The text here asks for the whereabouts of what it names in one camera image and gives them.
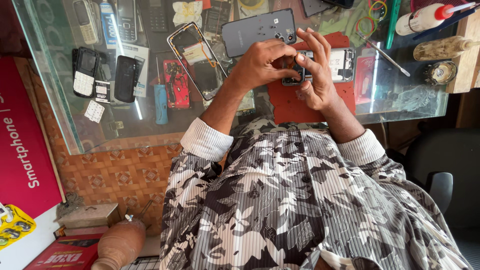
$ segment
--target red cap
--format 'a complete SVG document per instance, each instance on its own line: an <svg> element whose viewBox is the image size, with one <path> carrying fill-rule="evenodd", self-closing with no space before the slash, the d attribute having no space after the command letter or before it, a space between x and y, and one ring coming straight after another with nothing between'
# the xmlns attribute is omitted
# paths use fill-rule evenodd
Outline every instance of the red cap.
<svg viewBox="0 0 480 270"><path fill-rule="evenodd" d="M450 5L450 4L439 7L437 10L435 10L435 19L437 19L438 21L441 21L441 20L452 17L453 12L450 12L450 13L446 12L447 9L451 9L451 8L453 8L453 5Z"/></svg>

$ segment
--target floral print shirt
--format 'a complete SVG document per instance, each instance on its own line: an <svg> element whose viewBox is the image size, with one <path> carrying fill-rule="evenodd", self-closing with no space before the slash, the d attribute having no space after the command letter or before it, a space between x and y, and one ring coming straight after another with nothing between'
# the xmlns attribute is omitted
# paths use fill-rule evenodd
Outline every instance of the floral print shirt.
<svg viewBox="0 0 480 270"><path fill-rule="evenodd" d="M172 159L160 269L472 269L370 130L337 144L304 128L262 119L234 141L197 118Z"/></svg>

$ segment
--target shirt cuff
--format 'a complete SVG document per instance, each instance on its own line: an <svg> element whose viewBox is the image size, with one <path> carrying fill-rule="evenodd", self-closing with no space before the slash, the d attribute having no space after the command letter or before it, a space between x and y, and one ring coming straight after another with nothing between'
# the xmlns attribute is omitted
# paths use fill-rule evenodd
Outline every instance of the shirt cuff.
<svg viewBox="0 0 480 270"><path fill-rule="evenodd" d="M373 162L385 154L385 149L370 129L360 137L337 146L340 154L357 166Z"/></svg>
<svg viewBox="0 0 480 270"><path fill-rule="evenodd" d="M183 151L214 162L222 160L232 142L232 136L209 127L198 117L180 141Z"/></svg>

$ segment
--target terracotta pot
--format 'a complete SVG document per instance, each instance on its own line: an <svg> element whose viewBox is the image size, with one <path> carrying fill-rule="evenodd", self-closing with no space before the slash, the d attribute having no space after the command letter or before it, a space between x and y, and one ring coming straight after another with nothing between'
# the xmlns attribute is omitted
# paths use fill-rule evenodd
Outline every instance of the terracotta pot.
<svg viewBox="0 0 480 270"><path fill-rule="evenodd" d="M145 243L145 225L138 219L113 225L98 242L92 270L119 270L138 257Z"/></svg>

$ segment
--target hand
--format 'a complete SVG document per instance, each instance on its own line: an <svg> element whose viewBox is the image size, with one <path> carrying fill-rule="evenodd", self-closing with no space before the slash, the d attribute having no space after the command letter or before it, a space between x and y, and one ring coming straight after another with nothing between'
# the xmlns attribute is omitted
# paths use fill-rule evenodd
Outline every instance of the hand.
<svg viewBox="0 0 480 270"><path fill-rule="evenodd" d="M302 54L295 58L298 65L312 73L313 78L312 83L305 81L300 85L300 92L305 97L308 107L319 111L329 110L341 101L333 85L332 71L328 65L330 62L330 44L320 33L310 28L307 28L306 32L298 28L297 36L307 42L315 59L313 61Z"/></svg>
<svg viewBox="0 0 480 270"><path fill-rule="evenodd" d="M255 42L233 68L225 83L231 83L231 86L245 95L250 89L278 79L300 80L299 74L293 69L276 69L272 66L276 59L288 57L292 60L295 55L297 51L293 47L277 38Z"/></svg>

